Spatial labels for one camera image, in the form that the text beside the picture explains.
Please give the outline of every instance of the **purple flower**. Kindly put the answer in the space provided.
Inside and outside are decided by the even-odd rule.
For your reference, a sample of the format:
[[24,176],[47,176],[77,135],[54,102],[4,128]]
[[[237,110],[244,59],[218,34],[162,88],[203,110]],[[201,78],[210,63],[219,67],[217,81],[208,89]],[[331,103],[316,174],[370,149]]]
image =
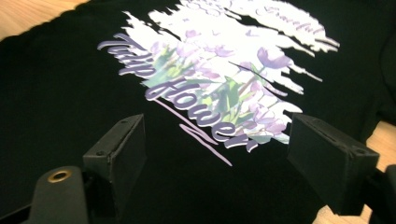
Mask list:
[[262,91],[264,95],[267,96],[274,96],[275,94],[281,95],[281,96],[287,96],[288,94],[286,92],[277,90],[275,87],[273,87],[269,82],[266,82],[265,87],[259,82],[259,81],[254,81],[251,86],[250,86],[251,91]]
[[253,81],[250,85],[250,92],[254,92],[251,96],[247,98],[247,100],[256,100],[258,101],[264,95],[274,96],[270,91],[268,91],[260,81]]
[[224,45],[220,47],[216,46],[215,52],[219,57],[230,57],[234,55],[233,50],[224,48]]
[[252,136],[265,136],[281,134],[286,129],[283,120],[277,119],[275,113],[264,105],[252,104],[249,110],[253,113],[253,118],[242,124],[245,130],[240,132]]
[[191,38],[200,35],[201,33],[198,33],[196,30],[188,30],[186,31],[186,37]]
[[183,73],[183,76],[185,76],[185,77],[191,77],[192,75],[194,75],[195,74],[195,71],[193,70],[193,69],[189,69],[189,70],[187,70],[187,71],[185,71],[184,73]]
[[207,73],[212,71],[212,66],[208,62],[196,62],[194,63],[194,70],[195,72],[202,72],[202,73]]
[[198,49],[194,45],[190,44],[178,44],[176,48],[176,53],[182,58],[190,57]]
[[232,49],[226,49],[224,45],[221,46],[215,46],[214,48],[210,47],[205,47],[204,50],[208,52],[215,52],[216,55],[222,58],[230,57],[234,55],[234,52]]
[[268,51],[268,49],[264,48],[260,48],[257,51],[257,57],[259,58],[262,65],[264,65],[265,67],[278,69],[292,65],[292,60],[289,57],[285,56],[283,52],[281,52],[280,55],[278,55],[277,57],[273,58],[269,55]]
[[[214,73],[214,72],[204,72],[202,74],[202,76],[207,77],[209,80],[213,80],[213,79],[221,77],[221,75],[219,75],[218,73]],[[200,83],[199,85],[200,85],[201,89],[206,89],[211,85],[211,83]]]

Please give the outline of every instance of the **wooden table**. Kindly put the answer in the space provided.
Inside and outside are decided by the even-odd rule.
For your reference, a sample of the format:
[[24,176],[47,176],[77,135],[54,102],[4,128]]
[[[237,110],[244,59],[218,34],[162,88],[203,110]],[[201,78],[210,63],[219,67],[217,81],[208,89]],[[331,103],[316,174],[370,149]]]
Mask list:
[[[19,35],[42,22],[58,17],[66,10],[87,0],[1,0],[0,2],[0,40],[9,35]],[[380,153],[377,165],[384,171],[390,164],[396,164],[396,127],[379,122],[367,146]],[[329,207],[318,212],[314,224],[363,224],[368,223],[371,210],[367,206],[360,217],[339,217]]]

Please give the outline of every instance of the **brass grommet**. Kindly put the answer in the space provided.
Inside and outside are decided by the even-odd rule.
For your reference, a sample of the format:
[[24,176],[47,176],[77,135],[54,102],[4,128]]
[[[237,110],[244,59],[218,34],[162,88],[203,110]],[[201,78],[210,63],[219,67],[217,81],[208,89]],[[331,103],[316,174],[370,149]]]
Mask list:
[[48,181],[50,183],[58,183],[58,182],[66,180],[67,178],[70,177],[70,175],[72,175],[71,171],[60,170],[60,171],[57,171],[57,172],[53,173],[52,175],[50,175],[48,178]]

